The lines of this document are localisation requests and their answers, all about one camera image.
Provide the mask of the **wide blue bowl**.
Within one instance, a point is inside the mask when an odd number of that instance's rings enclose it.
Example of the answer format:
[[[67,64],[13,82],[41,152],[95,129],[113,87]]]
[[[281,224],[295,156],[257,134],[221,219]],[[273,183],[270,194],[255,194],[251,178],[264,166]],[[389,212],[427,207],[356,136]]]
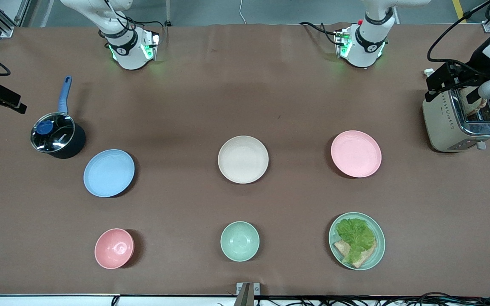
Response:
[[[110,198],[128,188],[135,176],[131,155],[119,149],[109,149],[95,155],[83,173],[83,183],[94,196]]]

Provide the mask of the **bread slice in toaster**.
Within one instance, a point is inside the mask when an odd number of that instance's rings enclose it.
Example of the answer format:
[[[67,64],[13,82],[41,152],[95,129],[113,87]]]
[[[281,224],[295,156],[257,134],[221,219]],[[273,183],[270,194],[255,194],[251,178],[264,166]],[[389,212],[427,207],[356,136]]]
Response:
[[[477,86],[459,89],[459,97],[466,116],[472,116],[487,104],[487,99],[480,97]]]

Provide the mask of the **silver toaster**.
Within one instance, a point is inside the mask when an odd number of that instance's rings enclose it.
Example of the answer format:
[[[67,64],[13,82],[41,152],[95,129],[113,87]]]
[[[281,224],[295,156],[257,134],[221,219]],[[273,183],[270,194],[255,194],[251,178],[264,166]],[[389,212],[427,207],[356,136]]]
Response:
[[[490,139],[490,99],[472,116],[463,112],[459,89],[423,101],[422,112],[430,145],[439,152],[457,153],[473,147],[486,149]]]

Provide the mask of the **glass lid with blue knob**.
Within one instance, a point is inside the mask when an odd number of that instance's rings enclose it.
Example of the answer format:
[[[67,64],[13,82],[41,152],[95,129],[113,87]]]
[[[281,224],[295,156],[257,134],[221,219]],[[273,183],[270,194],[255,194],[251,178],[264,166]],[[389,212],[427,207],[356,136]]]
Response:
[[[46,114],[31,129],[30,143],[41,153],[55,153],[70,143],[75,127],[74,120],[66,113]]]

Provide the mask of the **wide pink bowl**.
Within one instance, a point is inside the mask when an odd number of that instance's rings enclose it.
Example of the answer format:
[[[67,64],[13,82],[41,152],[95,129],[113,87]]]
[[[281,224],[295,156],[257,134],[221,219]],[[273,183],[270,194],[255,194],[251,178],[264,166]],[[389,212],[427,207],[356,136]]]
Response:
[[[353,178],[373,175],[382,163],[379,144],[369,134],[359,130],[338,134],[330,146],[330,156],[341,172]]]

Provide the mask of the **green plate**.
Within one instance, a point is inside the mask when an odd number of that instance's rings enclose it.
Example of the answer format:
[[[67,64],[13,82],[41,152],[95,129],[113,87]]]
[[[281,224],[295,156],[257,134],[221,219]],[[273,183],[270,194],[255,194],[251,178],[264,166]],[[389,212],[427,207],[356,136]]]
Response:
[[[364,265],[362,265],[362,267],[360,267],[360,269],[354,269],[349,264],[344,264],[342,262],[343,255],[338,250],[336,250],[334,247],[334,243],[341,239],[335,230],[336,225],[340,221],[342,221],[343,219],[352,219],[352,218],[361,219],[361,220],[366,221],[366,223],[368,224],[368,227],[375,234],[377,244],[378,244],[377,248],[373,252],[373,255],[371,256],[371,258],[369,260],[367,260],[366,263]],[[364,213],[360,213],[360,212],[348,212],[348,213],[344,213],[344,214],[336,217],[336,219],[334,219],[334,221],[332,222],[332,225],[328,228],[328,244],[329,244],[329,249],[332,252],[334,258],[340,264],[342,264],[347,269],[356,270],[356,271],[368,270],[368,269],[375,267],[381,261],[381,259],[383,258],[383,255],[385,253],[385,235],[384,235],[381,227],[370,216],[368,216]]]

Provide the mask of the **green lettuce leaf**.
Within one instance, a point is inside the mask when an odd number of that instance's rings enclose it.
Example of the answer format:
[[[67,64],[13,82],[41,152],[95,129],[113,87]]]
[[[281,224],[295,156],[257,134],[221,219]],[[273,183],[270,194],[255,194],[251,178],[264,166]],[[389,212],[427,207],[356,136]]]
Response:
[[[347,242],[351,250],[358,253],[371,248],[373,241],[376,240],[366,221],[361,219],[343,219],[336,225],[335,230],[340,240]]]

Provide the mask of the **brown table cloth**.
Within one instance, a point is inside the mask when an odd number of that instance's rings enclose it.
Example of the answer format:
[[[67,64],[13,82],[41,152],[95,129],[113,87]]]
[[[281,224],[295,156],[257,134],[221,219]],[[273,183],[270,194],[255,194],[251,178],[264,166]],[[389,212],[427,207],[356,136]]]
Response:
[[[490,141],[484,151],[432,151],[422,116],[425,58],[441,25],[393,27],[385,53],[362,70],[320,33],[296,25],[171,27],[157,62],[127,71],[94,28],[19,28],[0,41],[24,115],[0,106],[0,294],[226,294],[238,282],[268,295],[490,296]],[[68,113],[86,142],[74,157],[37,152],[31,128]],[[347,130],[369,134],[382,163],[366,178],[330,156]],[[268,150],[261,179],[237,184],[217,157],[230,138]],[[88,162],[119,149],[135,176],[117,196],[83,183]],[[328,228],[364,213],[385,235],[373,268],[347,269]],[[260,248],[228,259],[220,235],[252,224]],[[121,228],[130,261],[102,268],[98,238]]]

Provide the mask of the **small deep pink bowl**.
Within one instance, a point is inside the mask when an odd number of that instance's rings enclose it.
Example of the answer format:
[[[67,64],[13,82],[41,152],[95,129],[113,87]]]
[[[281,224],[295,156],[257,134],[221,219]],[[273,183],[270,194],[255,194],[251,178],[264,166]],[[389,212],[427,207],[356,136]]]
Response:
[[[104,269],[119,269],[134,255],[135,242],[125,229],[114,228],[105,231],[97,240],[94,256]]]

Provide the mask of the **toasted bread slice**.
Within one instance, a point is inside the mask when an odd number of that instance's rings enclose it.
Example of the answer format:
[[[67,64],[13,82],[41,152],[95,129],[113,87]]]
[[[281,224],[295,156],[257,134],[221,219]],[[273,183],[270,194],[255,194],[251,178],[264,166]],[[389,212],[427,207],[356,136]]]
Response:
[[[366,263],[367,260],[371,258],[373,252],[377,248],[377,240],[373,241],[371,248],[363,250],[360,253],[351,250],[351,246],[344,242],[344,240],[339,240],[335,242],[333,246],[343,255],[343,264],[349,264],[354,269],[360,269],[362,265]]]

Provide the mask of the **wide beige bowl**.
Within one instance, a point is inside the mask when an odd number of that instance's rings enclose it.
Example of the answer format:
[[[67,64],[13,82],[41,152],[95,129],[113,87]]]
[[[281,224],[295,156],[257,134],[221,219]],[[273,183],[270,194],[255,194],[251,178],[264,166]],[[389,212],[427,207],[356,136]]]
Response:
[[[237,136],[220,148],[217,163],[222,175],[237,184],[250,184],[267,171],[270,157],[266,146],[251,136]]]

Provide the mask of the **small deep green bowl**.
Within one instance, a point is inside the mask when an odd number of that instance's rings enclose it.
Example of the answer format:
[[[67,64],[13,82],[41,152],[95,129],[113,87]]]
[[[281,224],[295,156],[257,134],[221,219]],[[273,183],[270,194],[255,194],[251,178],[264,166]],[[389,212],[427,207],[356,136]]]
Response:
[[[246,221],[234,221],[226,226],[220,235],[223,254],[237,263],[243,263],[257,254],[260,235],[257,229]]]

